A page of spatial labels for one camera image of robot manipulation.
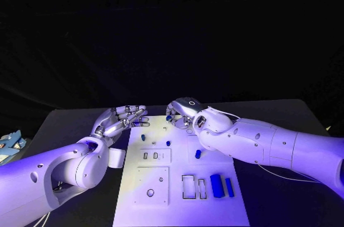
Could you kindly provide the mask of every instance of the dark curtain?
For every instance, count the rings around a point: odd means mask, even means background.
[[[344,119],[342,0],[1,0],[0,134],[53,109],[302,99]]]

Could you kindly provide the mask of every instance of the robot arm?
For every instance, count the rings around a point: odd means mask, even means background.
[[[344,138],[290,131],[263,121],[236,118],[191,98],[172,101],[167,120],[178,128],[190,125],[207,150],[252,164],[287,168],[323,183],[344,198]]]
[[[125,151],[109,148],[121,132],[149,126],[145,106],[108,109],[90,136],[74,144],[0,167],[0,225],[24,226],[100,182],[108,166],[121,168]],[[59,183],[53,189],[51,180]]]

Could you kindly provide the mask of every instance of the white board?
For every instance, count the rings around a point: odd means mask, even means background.
[[[132,128],[125,158],[123,174],[113,218],[115,227],[151,226],[249,226],[241,200],[240,188],[234,173],[233,159],[220,152],[210,152],[197,143],[197,137],[177,129],[165,122],[165,116],[149,116],[151,126]],[[144,149],[169,149],[171,162],[149,164],[138,162]],[[201,151],[194,160],[195,150]],[[168,201],[157,205],[149,202],[136,204],[136,196],[146,195],[146,188],[136,184],[138,168],[168,168]],[[210,175],[220,174],[224,197],[214,198]],[[181,176],[194,176],[195,199],[182,199]],[[228,197],[224,178],[230,178],[234,197]],[[198,179],[204,180],[204,188],[198,188]],[[205,199],[200,199],[200,191],[205,190]]]

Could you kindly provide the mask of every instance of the table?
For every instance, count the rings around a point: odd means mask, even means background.
[[[295,131],[328,136],[306,104],[300,100],[273,100],[210,104],[240,117],[266,121]],[[105,109],[50,112],[23,157],[74,143],[89,135],[93,121]],[[148,115],[164,115],[165,106],[148,106]],[[112,147],[125,149],[129,131]],[[290,178],[293,172],[267,167]],[[257,165],[234,160],[236,175],[250,226],[342,226],[344,201],[322,184],[285,180]],[[122,169],[108,168],[99,185],[72,198],[51,213],[47,227],[110,227]]]

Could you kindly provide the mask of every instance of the black tabletop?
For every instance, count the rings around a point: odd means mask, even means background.
[[[290,130],[328,135],[300,100],[210,105],[240,117],[266,121]],[[63,147],[87,136],[93,121],[103,110],[51,111],[23,157]],[[148,115],[164,114],[165,106],[148,107]],[[112,147],[126,149],[128,139],[129,131],[125,131]],[[302,178],[282,168],[267,168],[290,178]],[[344,201],[325,185],[285,180],[269,174],[257,165],[239,160],[234,160],[234,170],[250,226],[344,226]],[[122,169],[108,168],[99,185],[73,197],[50,213],[46,227],[110,227],[121,178]]]

